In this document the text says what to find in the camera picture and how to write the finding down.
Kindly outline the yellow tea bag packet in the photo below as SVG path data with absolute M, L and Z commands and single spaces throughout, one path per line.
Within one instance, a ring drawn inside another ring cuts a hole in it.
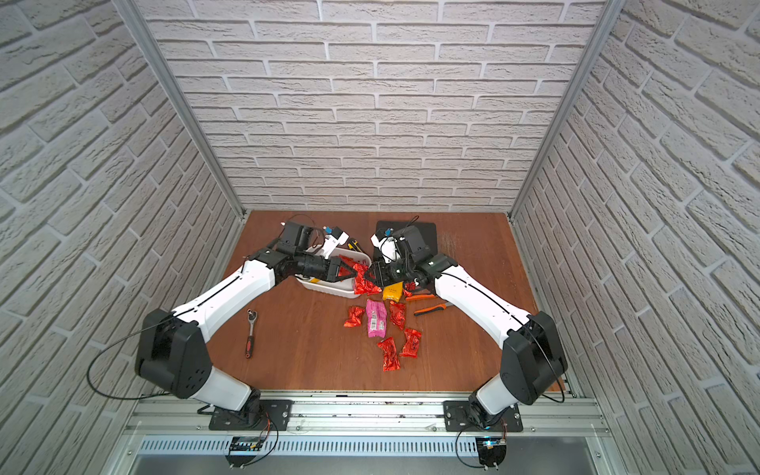
M 404 283 L 397 282 L 383 289 L 382 298 L 384 300 L 399 303 L 404 297 L 404 292 L 405 292 Z

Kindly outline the red tea bag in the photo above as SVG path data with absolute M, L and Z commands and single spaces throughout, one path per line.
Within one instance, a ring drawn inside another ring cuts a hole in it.
M 406 283 L 404 285 L 404 296 L 411 297 L 415 294 L 416 290 L 417 290 L 417 285 L 415 285 L 415 283 L 413 282 Z
M 366 277 L 366 272 L 369 269 L 368 265 L 362 262 L 353 262 L 350 266 L 356 272 L 353 285 L 355 295 L 376 295 L 382 292 L 380 287 Z
M 390 301 L 389 312 L 391 323 L 401 331 L 406 328 L 407 306 L 404 303 Z
M 362 319 L 365 315 L 365 309 L 360 306 L 350 306 L 348 317 L 344 322 L 345 328 L 358 328 L 362 325 Z

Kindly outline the pink tea bag packet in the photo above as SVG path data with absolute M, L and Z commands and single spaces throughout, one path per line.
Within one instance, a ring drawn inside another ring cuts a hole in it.
M 367 335 L 370 338 L 386 338 L 387 309 L 385 303 L 368 299 L 365 304 Z

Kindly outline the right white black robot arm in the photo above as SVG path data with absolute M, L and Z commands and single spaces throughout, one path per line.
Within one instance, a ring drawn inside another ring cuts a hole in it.
M 379 287 L 413 283 L 459 308 L 502 352 L 499 373 L 468 398 L 468 417 L 485 429 L 516 403 L 532 405 L 568 369 L 554 320 L 500 298 L 444 253 L 434 253 L 420 230 L 409 225 L 371 238 L 379 258 L 366 278 Z

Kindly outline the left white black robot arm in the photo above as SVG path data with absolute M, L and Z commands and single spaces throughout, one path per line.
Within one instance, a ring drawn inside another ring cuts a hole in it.
M 276 239 L 210 290 L 171 311 L 150 312 L 142 323 L 136 374 L 178 399 L 251 410 L 258 400 L 255 390 L 215 368 L 207 343 L 243 307 L 292 276 L 326 282 L 356 277 L 343 258 L 310 249 L 314 231 L 289 221 Z

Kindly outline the white plastic storage box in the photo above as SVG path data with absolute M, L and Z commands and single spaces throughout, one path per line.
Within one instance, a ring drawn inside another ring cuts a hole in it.
M 370 265 L 371 263 L 371 258 L 365 253 L 360 253 L 359 251 L 351 251 L 350 249 L 342 249 L 341 247 L 337 247 L 331 253 L 331 257 L 345 257 L 364 265 Z M 358 294 L 354 293 L 354 277 L 340 282 L 327 282 L 312 277 L 306 278 L 300 275 L 297 275 L 297 279 L 306 289 L 309 290 L 322 292 L 346 299 L 356 299 L 359 297 Z

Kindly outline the black plastic tool case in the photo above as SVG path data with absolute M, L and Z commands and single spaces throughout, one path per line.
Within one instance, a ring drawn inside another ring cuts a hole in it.
M 378 221 L 375 225 L 375 233 L 385 235 L 388 230 L 397 231 L 405 226 L 409 226 L 409 223 L 407 221 Z M 431 252 L 434 255 L 438 253 L 439 247 L 437 246 L 437 225 L 435 223 L 417 221 L 415 223 L 412 223 L 412 226 L 416 227 L 420 231 L 424 242 L 431 249 Z

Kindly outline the left controller board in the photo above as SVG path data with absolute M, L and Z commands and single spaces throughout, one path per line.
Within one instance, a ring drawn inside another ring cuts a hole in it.
M 233 437 L 226 460 L 232 468 L 243 468 L 255 463 L 267 451 L 267 441 L 261 437 Z

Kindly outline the controller board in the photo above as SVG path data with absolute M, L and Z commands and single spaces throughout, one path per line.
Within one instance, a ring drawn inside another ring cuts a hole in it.
M 267 441 L 261 437 L 233 437 L 226 460 L 232 468 L 243 468 L 255 463 L 267 451 Z
M 477 437 L 475 445 L 478 459 L 477 465 L 484 470 L 499 470 L 508 453 L 506 439 L 504 437 L 502 439 Z

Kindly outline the right controller board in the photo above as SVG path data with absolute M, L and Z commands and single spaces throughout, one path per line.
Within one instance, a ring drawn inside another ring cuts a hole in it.
M 477 465 L 484 470 L 499 470 L 508 453 L 506 439 L 504 437 L 502 439 L 477 437 L 475 445 L 478 459 Z

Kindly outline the orange handled pliers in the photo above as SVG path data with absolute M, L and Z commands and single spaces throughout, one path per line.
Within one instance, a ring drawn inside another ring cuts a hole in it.
M 425 308 L 419 308 L 413 312 L 416 317 L 428 315 L 434 312 L 439 312 L 452 307 L 452 304 L 435 296 L 433 294 L 419 294 L 412 295 L 406 299 L 407 303 L 421 303 L 426 304 Z

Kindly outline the red handled ratchet wrench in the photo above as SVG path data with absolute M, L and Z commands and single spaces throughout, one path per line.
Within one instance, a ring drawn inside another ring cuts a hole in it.
M 255 323 L 257 322 L 258 314 L 254 310 L 247 311 L 247 322 L 249 323 L 249 334 L 247 335 L 247 342 L 245 343 L 245 358 L 251 359 L 253 357 L 253 348 L 255 347 Z

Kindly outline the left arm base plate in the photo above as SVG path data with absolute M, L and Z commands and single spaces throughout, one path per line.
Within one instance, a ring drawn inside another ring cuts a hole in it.
M 215 408 L 209 423 L 210 431 L 286 431 L 292 400 L 256 400 L 241 411 Z

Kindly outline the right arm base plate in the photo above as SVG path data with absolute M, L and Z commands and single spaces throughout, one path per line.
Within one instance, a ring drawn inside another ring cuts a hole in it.
M 443 421 L 445 429 L 450 433 L 460 431 L 521 433 L 524 430 L 522 415 L 517 405 L 508 406 L 500 413 L 492 415 L 472 401 L 444 401 Z

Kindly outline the aluminium front rail frame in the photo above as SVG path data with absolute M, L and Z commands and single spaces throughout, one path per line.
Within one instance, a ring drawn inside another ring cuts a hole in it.
M 612 435 L 593 399 L 563 404 L 541 399 L 520 405 L 521 433 L 460 431 L 450 433 L 443 421 L 443 402 L 463 400 L 458 393 L 306 393 L 266 392 L 264 399 L 292 400 L 286 431 L 210 431 L 212 411 L 199 403 L 168 398 L 140 403 L 118 440 L 120 461 L 139 455 L 226 456 L 233 437 L 261 437 L 267 454 L 398 455 L 477 457 L 475 439 L 560 439 L 589 445 L 595 457 Z

